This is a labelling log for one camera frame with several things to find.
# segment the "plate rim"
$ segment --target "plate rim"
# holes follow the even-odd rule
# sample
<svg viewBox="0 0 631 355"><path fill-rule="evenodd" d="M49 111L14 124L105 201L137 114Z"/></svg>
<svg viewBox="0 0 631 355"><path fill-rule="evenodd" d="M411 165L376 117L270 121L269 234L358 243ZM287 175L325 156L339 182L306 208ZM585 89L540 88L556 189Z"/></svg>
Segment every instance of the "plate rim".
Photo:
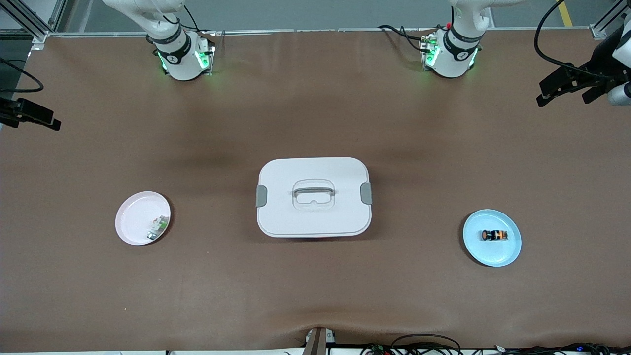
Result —
<svg viewBox="0 0 631 355"><path fill-rule="evenodd" d="M131 241L131 239L127 239L127 238L123 238L122 234L122 228L121 228L121 217L122 217L122 213L123 213L123 206L126 205L131 205L131 203L128 203L130 200L132 200L132 202L135 202L136 200L139 200L140 198L144 198L147 196L156 196L159 197L160 199L162 199L168 207L168 221L167 221L167 226L165 228L165 230L154 240L150 240L149 238L147 238L148 242L146 243L133 243ZM114 218L114 229L116 230L116 234L118 235L119 239L122 240L123 242L129 244L129 245L133 245L133 246L142 246L142 245L147 245L147 244L151 244L153 242L155 242L156 240L160 239L162 237L162 235L164 234L164 232L167 231L168 225L171 223L171 204L168 202L167 198L164 197L164 195L162 195L161 193L157 193L155 191L140 191L137 192L133 195L131 195L130 197L127 197L125 199L125 201L123 201L123 203L121 203L121 205L119 206L118 211L116 211L116 217Z"/></svg>
<svg viewBox="0 0 631 355"><path fill-rule="evenodd" d="M509 225L511 225L511 227L514 227L515 231L516 231L516 236L517 236L517 241L516 241L516 249L517 249L517 253L515 253L515 257L513 258L509 258L507 262L502 262L502 263L498 263L498 264L490 264L488 262L485 262L483 260L480 260L477 256L475 256L472 252L471 249L469 248L469 244L467 243L467 239L464 237L464 231L467 228L467 225L469 224L470 220L472 218L477 217L480 214L483 214L484 212L493 212L495 214L499 214L500 218L505 218L506 220L504 222L508 223ZM469 215L469 217L467 217L467 219L464 221L464 225L463 225L463 230L462 230L462 235L463 235L463 243L464 246L467 249L467 252L469 253L469 255L471 255L475 260L477 260L478 262L488 266L488 267L504 267L504 266L508 266L510 264L512 264L513 262L515 262L515 260L517 260L517 258L519 257L519 254L521 253L521 232L519 231L519 227L517 226L517 224L515 223L515 221L512 220L512 218L510 218L507 214L503 213L502 211L498 211L498 210L494 210L492 208L483 208L481 210L477 210L473 213L471 213Z"/></svg>

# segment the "plate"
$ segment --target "plate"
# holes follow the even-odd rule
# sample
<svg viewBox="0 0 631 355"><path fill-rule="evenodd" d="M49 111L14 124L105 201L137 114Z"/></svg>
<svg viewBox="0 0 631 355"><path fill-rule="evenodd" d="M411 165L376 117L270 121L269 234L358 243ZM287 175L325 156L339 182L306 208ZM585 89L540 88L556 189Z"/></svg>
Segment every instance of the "plate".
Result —
<svg viewBox="0 0 631 355"><path fill-rule="evenodd" d="M507 231L506 241L483 241L482 231ZM521 234L509 216L496 210L479 210L467 218L463 228L464 245L476 260L490 267L503 267L517 259Z"/></svg>
<svg viewBox="0 0 631 355"><path fill-rule="evenodd" d="M145 245L158 240L164 232L151 240L147 233L151 229L153 220L161 215L171 221L171 207L164 196L157 192L144 191L129 197L116 213L116 233L131 245Z"/></svg>

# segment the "brown table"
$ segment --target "brown table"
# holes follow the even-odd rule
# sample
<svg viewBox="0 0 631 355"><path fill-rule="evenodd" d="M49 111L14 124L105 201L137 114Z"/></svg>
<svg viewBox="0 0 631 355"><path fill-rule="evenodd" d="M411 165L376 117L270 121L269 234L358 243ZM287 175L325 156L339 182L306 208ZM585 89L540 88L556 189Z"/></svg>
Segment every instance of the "brown table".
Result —
<svg viewBox="0 0 631 355"><path fill-rule="evenodd" d="M587 30L542 37L577 64L596 45ZM214 75L192 82L163 76L142 38L49 39L27 66L46 88L28 98L62 130L0 135L0 350L291 347L314 326L338 342L626 345L630 111L580 95L538 108L555 67L532 38L489 32L471 72L447 80L384 33L226 37ZM372 225L265 236L260 168L313 156L367 165ZM130 246L114 216L144 190L167 196L174 220ZM481 208L520 227L512 265L463 251Z"/></svg>

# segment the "gray latch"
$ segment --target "gray latch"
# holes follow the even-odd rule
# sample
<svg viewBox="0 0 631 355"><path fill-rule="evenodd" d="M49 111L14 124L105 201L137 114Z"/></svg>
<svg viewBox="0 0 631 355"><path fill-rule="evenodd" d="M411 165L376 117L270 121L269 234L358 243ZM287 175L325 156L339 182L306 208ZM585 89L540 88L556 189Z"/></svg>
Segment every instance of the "gray latch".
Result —
<svg viewBox="0 0 631 355"><path fill-rule="evenodd" d="M366 205L372 205L372 188L370 183L363 183L359 187L360 194L362 196L362 202Z"/></svg>
<svg viewBox="0 0 631 355"><path fill-rule="evenodd" d="M268 188L263 185L256 186L256 207L263 207L268 202Z"/></svg>

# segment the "gray handle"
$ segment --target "gray handle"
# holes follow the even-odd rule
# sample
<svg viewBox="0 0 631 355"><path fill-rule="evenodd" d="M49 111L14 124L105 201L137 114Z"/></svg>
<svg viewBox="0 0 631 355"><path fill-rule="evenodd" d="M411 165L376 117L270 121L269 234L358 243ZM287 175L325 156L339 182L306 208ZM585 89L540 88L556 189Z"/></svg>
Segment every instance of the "gray handle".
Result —
<svg viewBox="0 0 631 355"><path fill-rule="evenodd" d="M335 195L335 190L332 188L301 188L293 190L293 194L298 196L301 193L328 193L329 195Z"/></svg>

